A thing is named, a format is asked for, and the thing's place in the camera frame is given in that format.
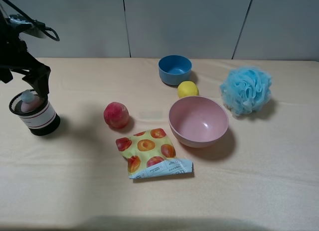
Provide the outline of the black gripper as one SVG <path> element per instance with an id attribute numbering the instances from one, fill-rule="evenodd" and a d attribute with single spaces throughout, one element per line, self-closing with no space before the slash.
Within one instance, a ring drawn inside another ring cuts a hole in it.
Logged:
<path id="1" fill-rule="evenodd" d="M 41 98 L 49 94 L 50 67 L 39 64 L 29 54 L 26 43 L 16 35 L 0 35 L 0 80 L 8 83 L 13 79 L 11 70 L 29 70 L 22 78 Z"/>

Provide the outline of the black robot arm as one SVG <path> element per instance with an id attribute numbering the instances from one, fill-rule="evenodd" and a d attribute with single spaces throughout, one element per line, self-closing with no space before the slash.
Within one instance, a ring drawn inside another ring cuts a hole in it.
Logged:
<path id="1" fill-rule="evenodd" d="M 30 18 L 9 0 L 1 1 L 18 14 L 9 17 L 0 14 L 0 80 L 8 83 L 13 79 L 13 72 L 22 74 L 22 80 L 31 85 L 40 97 L 45 98 L 49 94 L 51 70 L 28 52 L 26 43 L 19 35 L 26 33 L 38 38 L 47 36 L 54 41 L 59 41 L 60 38 L 54 29 Z"/>

